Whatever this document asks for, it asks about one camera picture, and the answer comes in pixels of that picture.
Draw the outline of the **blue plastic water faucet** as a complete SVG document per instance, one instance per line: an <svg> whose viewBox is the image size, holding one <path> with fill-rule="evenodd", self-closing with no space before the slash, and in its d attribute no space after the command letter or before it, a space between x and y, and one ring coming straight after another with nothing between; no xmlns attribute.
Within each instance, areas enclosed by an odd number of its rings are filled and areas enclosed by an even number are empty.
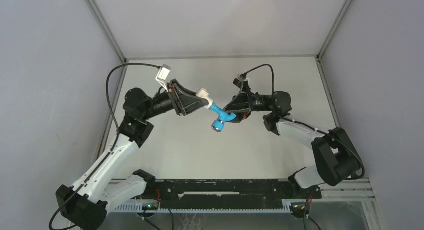
<svg viewBox="0 0 424 230"><path fill-rule="evenodd" d="M225 127L225 123L230 122L237 117L235 113L227 113L225 110L217 106L216 103L213 103L209 109L217 113L217 119L214 120L211 125L215 132L222 132Z"/></svg>

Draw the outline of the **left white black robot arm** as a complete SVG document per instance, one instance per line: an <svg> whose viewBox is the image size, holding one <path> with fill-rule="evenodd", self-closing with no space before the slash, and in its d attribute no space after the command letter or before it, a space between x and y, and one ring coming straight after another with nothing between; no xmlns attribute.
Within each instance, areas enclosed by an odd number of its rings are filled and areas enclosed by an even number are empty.
<svg viewBox="0 0 424 230"><path fill-rule="evenodd" d="M141 88L130 89L125 95L123 108L123 121L108 149L73 185L62 185L57 190L59 208L54 217L61 214L81 229L98 229L111 211L132 197L153 197L156 184L144 179L141 171L135 172L124 182L109 186L118 169L151 134L154 126L148 120L170 110L182 116L200 108L223 113L206 89L193 92L175 79L168 83L165 92L154 97Z"/></svg>

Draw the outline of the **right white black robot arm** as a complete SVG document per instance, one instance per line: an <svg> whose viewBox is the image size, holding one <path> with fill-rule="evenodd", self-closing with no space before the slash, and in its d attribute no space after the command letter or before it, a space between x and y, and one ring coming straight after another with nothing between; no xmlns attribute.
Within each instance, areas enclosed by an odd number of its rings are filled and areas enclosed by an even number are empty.
<svg viewBox="0 0 424 230"><path fill-rule="evenodd" d="M313 152L315 163L289 177L289 191L293 197L303 197L315 185L336 186L344 180L363 177L363 162L343 128L322 129L291 118L292 98L288 92L255 93L248 79L242 77L235 78L233 84L239 92L224 108L228 113L235 113L233 123L246 120L252 112L267 111L263 116L267 131L289 137Z"/></svg>

